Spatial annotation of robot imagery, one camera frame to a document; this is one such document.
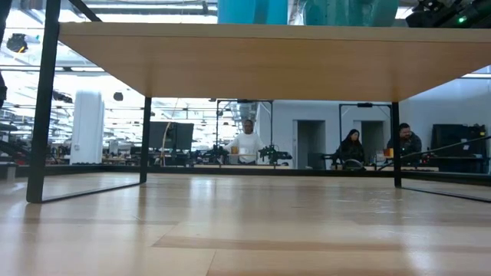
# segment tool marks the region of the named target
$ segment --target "wooden tabletop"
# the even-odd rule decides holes
[[[148,97],[399,101],[491,64],[487,29],[61,23]]]

